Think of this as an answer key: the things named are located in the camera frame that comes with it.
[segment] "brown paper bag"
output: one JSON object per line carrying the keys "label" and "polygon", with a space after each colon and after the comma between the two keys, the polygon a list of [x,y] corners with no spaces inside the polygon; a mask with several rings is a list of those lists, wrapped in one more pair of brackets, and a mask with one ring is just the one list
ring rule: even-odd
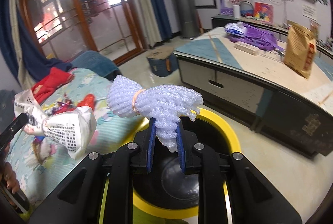
{"label": "brown paper bag", "polygon": [[313,32],[293,22],[288,33],[284,63],[305,78],[309,78],[316,51]]}

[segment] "black cabinet door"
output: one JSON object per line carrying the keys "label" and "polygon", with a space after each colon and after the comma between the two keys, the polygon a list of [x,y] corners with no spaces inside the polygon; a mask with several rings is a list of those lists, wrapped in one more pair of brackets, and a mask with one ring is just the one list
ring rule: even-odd
{"label": "black cabinet door", "polygon": [[276,92],[263,121],[269,128],[296,141],[300,147],[323,155],[333,150],[333,117],[310,103]]}

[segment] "bed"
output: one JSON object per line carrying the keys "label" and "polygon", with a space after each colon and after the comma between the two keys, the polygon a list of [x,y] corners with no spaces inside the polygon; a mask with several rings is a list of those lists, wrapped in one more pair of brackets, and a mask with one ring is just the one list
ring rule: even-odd
{"label": "bed", "polygon": [[34,136],[23,131],[15,135],[10,145],[7,161],[15,170],[20,187],[33,207],[38,206],[83,157],[93,151],[101,154],[115,151],[128,136],[136,132],[144,120],[142,116],[119,118],[107,108],[106,96],[111,85],[107,79],[98,76],[91,70],[82,68],[71,70],[71,73],[75,78],[58,88],[41,107],[46,109],[49,105],[62,99],[64,94],[77,103],[88,93],[92,93],[96,98],[94,110],[97,121],[96,131],[85,155],[75,161],[68,155],[64,146],[46,138],[46,142],[51,145],[51,155],[36,168],[30,168],[26,164],[27,157],[33,154],[31,143]]}

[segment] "purple plastic bag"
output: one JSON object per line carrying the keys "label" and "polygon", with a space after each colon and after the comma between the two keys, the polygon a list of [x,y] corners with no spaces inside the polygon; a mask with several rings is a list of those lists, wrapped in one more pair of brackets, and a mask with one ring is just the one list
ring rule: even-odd
{"label": "purple plastic bag", "polygon": [[228,35],[228,39],[231,42],[244,42],[252,46],[258,47],[261,50],[272,51],[278,49],[283,51],[282,47],[279,47],[276,42],[274,35],[263,29],[255,28],[249,24],[244,23],[244,27],[247,28],[245,37],[237,37],[235,35]]}

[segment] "person's hand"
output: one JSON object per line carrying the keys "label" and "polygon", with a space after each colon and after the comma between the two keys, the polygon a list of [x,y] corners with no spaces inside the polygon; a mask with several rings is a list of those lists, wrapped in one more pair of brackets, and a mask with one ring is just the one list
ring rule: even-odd
{"label": "person's hand", "polygon": [[12,166],[6,162],[4,158],[9,152],[9,145],[5,149],[5,153],[0,155],[0,181],[4,177],[7,183],[7,189],[12,189],[12,193],[15,194],[20,189],[19,181],[16,179],[16,173],[13,171]]}

